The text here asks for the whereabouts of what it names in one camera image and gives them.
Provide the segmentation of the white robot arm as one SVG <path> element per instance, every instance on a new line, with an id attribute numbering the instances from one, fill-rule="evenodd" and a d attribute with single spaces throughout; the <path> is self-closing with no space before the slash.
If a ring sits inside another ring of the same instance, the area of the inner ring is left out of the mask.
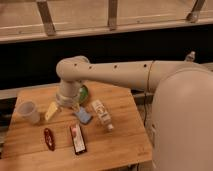
<path id="1" fill-rule="evenodd" d="M 73 107 L 84 81 L 142 91 L 152 96 L 153 171 L 213 171 L 213 71 L 182 61 L 92 64 L 85 56 L 56 65 L 56 102 Z"/>

